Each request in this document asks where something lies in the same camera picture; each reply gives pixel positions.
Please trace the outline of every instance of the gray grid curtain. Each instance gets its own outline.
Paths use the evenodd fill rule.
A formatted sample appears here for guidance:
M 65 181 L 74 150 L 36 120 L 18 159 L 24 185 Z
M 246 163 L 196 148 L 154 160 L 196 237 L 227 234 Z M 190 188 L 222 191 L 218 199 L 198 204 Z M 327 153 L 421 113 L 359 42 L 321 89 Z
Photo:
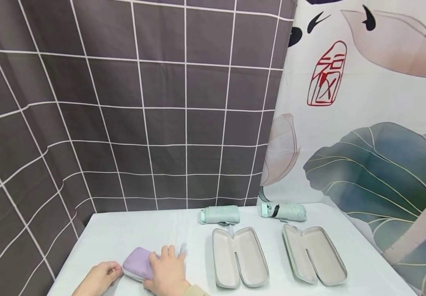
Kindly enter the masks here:
M 93 213 L 255 205 L 293 13 L 0 0 L 0 296 L 45 295 Z

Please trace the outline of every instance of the red chinese character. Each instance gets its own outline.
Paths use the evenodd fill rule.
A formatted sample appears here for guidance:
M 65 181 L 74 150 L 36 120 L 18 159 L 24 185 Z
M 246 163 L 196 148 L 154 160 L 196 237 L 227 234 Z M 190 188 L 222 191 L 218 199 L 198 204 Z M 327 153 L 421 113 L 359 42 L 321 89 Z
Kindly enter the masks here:
M 309 106 L 330 106 L 335 102 L 345 68 L 347 47 L 337 41 L 318 60 L 308 89 Z

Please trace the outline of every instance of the hand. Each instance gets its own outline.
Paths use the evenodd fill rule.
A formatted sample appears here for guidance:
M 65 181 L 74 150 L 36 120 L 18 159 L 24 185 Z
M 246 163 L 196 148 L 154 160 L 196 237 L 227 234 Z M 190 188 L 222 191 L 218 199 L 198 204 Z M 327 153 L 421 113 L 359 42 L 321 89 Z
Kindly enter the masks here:
M 160 259 L 156 253 L 151 253 L 149 261 L 154 280 L 145 280 L 144 288 L 157 296 L 183 296 L 190 287 L 190 283 L 185 279 L 184 260 L 184 253 L 178 258 L 175 256 L 174 246 L 163 246 Z
M 101 262 L 91 268 L 72 296 L 101 296 L 121 275 L 123 269 L 117 262 Z

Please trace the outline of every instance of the left hand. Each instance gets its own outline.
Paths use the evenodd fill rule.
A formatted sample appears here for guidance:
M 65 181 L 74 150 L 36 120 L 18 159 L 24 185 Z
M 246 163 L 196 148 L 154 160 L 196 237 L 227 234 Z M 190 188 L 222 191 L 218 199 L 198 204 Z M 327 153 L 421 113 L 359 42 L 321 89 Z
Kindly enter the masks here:
M 123 269 L 117 262 L 101 262 L 91 268 L 72 296 L 101 296 L 121 275 Z

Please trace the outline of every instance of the beige leaf print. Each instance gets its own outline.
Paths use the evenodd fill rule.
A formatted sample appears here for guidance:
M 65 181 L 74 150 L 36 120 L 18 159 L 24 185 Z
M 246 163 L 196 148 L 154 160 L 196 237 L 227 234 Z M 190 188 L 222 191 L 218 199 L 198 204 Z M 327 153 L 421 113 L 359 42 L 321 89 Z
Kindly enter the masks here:
M 279 115 L 272 121 L 261 186 L 282 180 L 294 167 L 299 153 L 292 114 Z
M 426 27 L 411 16 L 373 11 L 376 28 L 367 31 L 363 12 L 341 10 L 360 54 L 394 72 L 426 77 Z

